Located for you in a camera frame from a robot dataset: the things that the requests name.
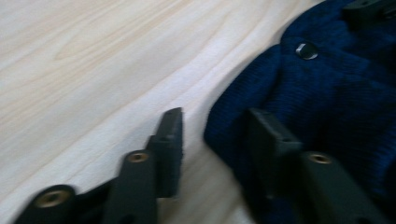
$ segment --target wood grain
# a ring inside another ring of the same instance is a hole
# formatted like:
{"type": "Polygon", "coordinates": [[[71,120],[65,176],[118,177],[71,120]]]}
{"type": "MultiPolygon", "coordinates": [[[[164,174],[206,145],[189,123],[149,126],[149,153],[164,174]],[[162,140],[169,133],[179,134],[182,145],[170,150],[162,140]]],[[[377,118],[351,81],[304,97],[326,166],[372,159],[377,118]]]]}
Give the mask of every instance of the wood grain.
{"type": "Polygon", "coordinates": [[[185,112],[177,202],[162,223],[252,223],[205,146],[210,106],[319,0],[0,2],[0,223],[54,184],[79,192],[141,149],[163,111],[185,112]]]}

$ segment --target black button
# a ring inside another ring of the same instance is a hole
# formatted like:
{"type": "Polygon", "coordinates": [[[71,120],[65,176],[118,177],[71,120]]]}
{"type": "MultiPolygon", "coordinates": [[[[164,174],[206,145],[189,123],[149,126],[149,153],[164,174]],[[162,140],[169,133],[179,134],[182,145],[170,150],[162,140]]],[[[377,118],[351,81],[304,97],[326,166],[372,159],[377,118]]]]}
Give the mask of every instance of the black button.
{"type": "Polygon", "coordinates": [[[304,60],[311,60],[318,57],[318,49],[311,43],[301,43],[297,50],[297,55],[304,60]]]}

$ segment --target navy blue sweater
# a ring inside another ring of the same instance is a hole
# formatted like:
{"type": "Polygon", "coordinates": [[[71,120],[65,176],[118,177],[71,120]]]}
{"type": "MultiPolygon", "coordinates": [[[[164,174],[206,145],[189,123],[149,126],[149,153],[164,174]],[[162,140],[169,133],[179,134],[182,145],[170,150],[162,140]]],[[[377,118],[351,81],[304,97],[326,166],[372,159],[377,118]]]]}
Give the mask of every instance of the navy blue sweater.
{"type": "Polygon", "coordinates": [[[337,158],[369,196],[396,204],[396,20],[350,32],[329,0],[305,12],[259,55],[210,111],[205,140],[233,169],[263,223],[291,223],[287,202],[268,202],[244,146],[247,109],[274,113],[302,142],[337,158]],[[318,57],[296,54],[312,43],[318,57]]]}

